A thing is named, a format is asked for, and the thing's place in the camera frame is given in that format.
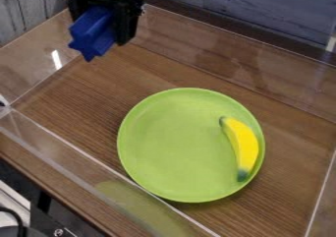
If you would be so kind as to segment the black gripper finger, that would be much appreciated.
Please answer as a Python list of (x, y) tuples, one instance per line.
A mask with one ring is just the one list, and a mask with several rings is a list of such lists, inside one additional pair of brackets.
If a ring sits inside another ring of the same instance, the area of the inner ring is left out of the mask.
[(139, 9), (128, 3), (120, 3), (116, 8), (116, 41), (125, 45), (135, 37)]
[(72, 21), (76, 21), (88, 9), (88, 0), (67, 0)]

